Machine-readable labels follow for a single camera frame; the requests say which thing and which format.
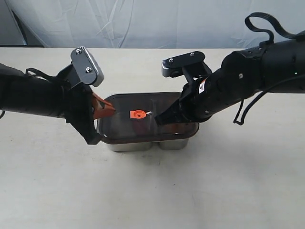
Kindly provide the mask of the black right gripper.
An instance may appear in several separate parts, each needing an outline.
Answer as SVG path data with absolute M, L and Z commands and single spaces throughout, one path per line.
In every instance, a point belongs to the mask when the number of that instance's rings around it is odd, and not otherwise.
M 227 76 L 207 76 L 195 79 L 185 76 L 180 97 L 156 117 L 157 125 L 202 123 L 229 107 Z

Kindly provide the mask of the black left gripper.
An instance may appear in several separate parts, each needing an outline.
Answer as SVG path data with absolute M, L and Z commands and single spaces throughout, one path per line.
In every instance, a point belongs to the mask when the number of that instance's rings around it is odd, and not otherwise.
M 56 77 L 62 80 L 64 91 L 62 107 L 66 122 L 76 129 L 87 144 L 98 144 L 101 136 L 96 130 L 94 119 L 114 115 L 115 108 L 92 92 L 89 85 L 80 81 L 72 64 L 62 69 Z

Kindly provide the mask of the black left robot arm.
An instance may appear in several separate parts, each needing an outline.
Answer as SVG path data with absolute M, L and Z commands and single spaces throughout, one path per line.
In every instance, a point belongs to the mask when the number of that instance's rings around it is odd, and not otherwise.
M 1 64 L 0 110 L 1 116 L 15 112 L 63 119 L 89 145 L 101 140 L 94 121 L 115 113 L 113 105 L 94 93 L 72 64 L 56 76 L 35 68 L 23 72 Z

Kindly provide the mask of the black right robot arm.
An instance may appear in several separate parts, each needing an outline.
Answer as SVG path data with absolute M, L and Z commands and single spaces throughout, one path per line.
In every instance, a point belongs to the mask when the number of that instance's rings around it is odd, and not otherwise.
M 156 117 L 158 125 L 202 123 L 214 114 L 248 98 L 256 103 L 267 93 L 305 91 L 305 35 L 283 42 L 231 52 L 212 71 L 205 54 L 193 51 L 163 60 L 164 77 L 184 76 L 180 97 Z

